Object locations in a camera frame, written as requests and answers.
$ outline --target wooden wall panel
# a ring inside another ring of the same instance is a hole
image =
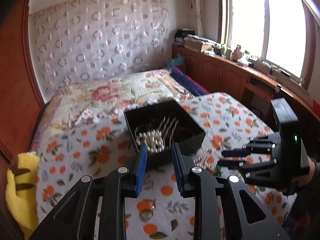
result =
[[[0,25],[0,149],[12,159],[28,151],[42,107],[27,47],[28,0],[17,0]]]

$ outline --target curtain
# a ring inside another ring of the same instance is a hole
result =
[[[202,27],[202,10],[203,10],[203,0],[191,0],[193,13],[195,15],[195,32],[196,35],[204,36],[204,31]]]
[[[30,52],[44,91],[159,68],[165,0],[69,0],[29,16]]]

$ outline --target pink figurine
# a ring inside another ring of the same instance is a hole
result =
[[[236,49],[233,51],[232,60],[237,62],[238,59],[242,58],[241,46],[237,45]]]

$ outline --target open black box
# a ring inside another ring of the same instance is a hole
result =
[[[179,149],[183,155],[191,155],[192,153],[195,153],[201,147],[205,136],[204,130],[174,100],[126,111],[124,112],[124,117],[137,154],[139,153],[140,147],[137,146],[135,141],[136,129],[142,124],[146,124],[147,126],[147,124],[150,123],[153,127],[156,127],[164,117],[170,117],[170,120],[176,117],[179,119],[178,125],[181,129],[187,128],[189,131],[193,132],[193,135],[190,134],[190,136],[188,136],[184,134],[183,137],[183,130],[179,132],[177,129],[177,135],[174,136],[174,138],[176,138],[175,142],[178,143]],[[159,153],[148,155],[146,170],[150,170],[170,162],[172,162],[171,148]]]

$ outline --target cabinet door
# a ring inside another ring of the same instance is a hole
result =
[[[187,75],[201,84],[203,61],[200,57],[186,56],[185,63],[187,64]]]
[[[233,66],[232,68],[224,68],[221,70],[221,74],[219,72],[219,76],[221,76],[219,82],[219,91],[227,93],[236,100],[240,101],[244,92],[248,75],[243,70],[237,70],[236,66]]]
[[[217,92],[218,90],[218,72],[219,68],[216,64],[204,61],[201,85],[207,89],[210,93]]]

